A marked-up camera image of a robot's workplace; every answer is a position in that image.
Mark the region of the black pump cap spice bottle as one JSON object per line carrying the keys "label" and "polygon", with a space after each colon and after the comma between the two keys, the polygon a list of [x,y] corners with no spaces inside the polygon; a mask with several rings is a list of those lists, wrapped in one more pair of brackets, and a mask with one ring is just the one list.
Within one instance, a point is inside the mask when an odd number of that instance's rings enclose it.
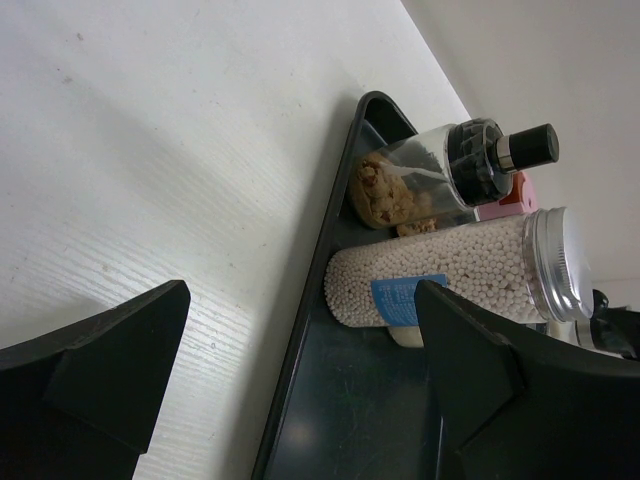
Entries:
{"label": "black pump cap spice bottle", "polygon": [[494,120],[476,118],[362,156],[348,195],[367,226],[390,228],[497,202],[516,173],[558,160],[551,124],[505,134]]}

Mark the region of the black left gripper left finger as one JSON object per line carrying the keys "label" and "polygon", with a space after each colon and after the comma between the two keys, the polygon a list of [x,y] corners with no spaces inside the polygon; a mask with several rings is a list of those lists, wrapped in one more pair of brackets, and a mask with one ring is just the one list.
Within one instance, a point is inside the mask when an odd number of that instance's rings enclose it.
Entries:
{"label": "black left gripper left finger", "polygon": [[168,281],[1,351],[4,479],[130,479],[151,442],[190,292]]}

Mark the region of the blue label white bead bottle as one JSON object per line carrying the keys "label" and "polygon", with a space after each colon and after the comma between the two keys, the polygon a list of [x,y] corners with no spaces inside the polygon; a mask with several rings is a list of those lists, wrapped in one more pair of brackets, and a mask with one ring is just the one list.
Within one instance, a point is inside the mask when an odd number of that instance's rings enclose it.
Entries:
{"label": "blue label white bead bottle", "polygon": [[346,326],[412,327],[421,281],[521,324],[586,322],[594,310],[582,237],[566,207],[343,249],[328,263],[324,293]]}

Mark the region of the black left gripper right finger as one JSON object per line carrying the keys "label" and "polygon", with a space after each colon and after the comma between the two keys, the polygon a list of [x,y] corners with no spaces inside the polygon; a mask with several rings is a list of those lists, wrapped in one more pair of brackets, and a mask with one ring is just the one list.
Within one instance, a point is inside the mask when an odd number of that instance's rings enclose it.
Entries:
{"label": "black left gripper right finger", "polygon": [[639,365],[538,333],[441,285],[415,291],[448,445],[470,479],[635,479]]}

